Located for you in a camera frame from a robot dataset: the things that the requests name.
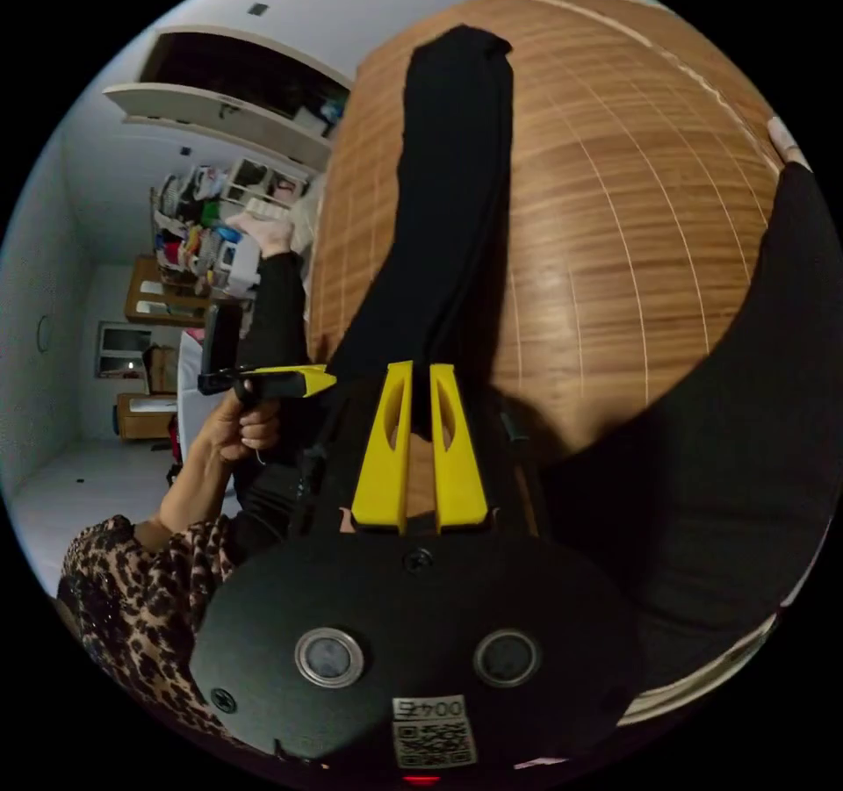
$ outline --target black sleeve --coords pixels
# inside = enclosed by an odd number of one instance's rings
[[[301,259],[295,253],[261,262],[255,311],[240,344],[238,362],[254,367],[310,363],[305,337],[305,289]]]

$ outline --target printed label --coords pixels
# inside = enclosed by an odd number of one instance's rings
[[[398,767],[441,770],[477,763],[462,694],[394,698],[393,742]]]

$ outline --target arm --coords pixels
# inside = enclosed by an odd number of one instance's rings
[[[277,410],[277,402],[263,402],[243,413],[241,402],[229,391],[205,420],[157,513],[135,526],[135,539],[148,550],[158,551],[174,534],[215,520],[234,465],[254,449],[270,449],[277,443]]]
[[[138,542],[158,551],[173,534],[197,522],[216,519],[233,470],[233,462],[224,460],[212,440],[200,433],[158,512],[135,527]]]
[[[291,221],[259,220],[243,213],[231,218],[228,225],[250,235],[262,258],[252,324],[240,344],[239,362],[258,367],[310,363],[302,262],[291,250]]]

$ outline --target hand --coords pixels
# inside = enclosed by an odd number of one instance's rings
[[[226,223],[233,229],[250,235],[261,248],[263,258],[282,255],[291,251],[292,235],[295,226],[289,218],[281,220],[261,220],[248,212],[235,214]]]
[[[277,401],[269,401],[244,413],[237,394],[229,390],[205,420],[200,436],[225,463],[236,464],[253,451],[271,449],[278,442],[279,408]]]

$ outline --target white cabinet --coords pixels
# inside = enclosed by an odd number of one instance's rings
[[[331,111],[343,108],[349,88],[331,68],[272,40],[192,25],[159,31],[138,81],[104,93],[126,123],[193,131],[321,172]]]

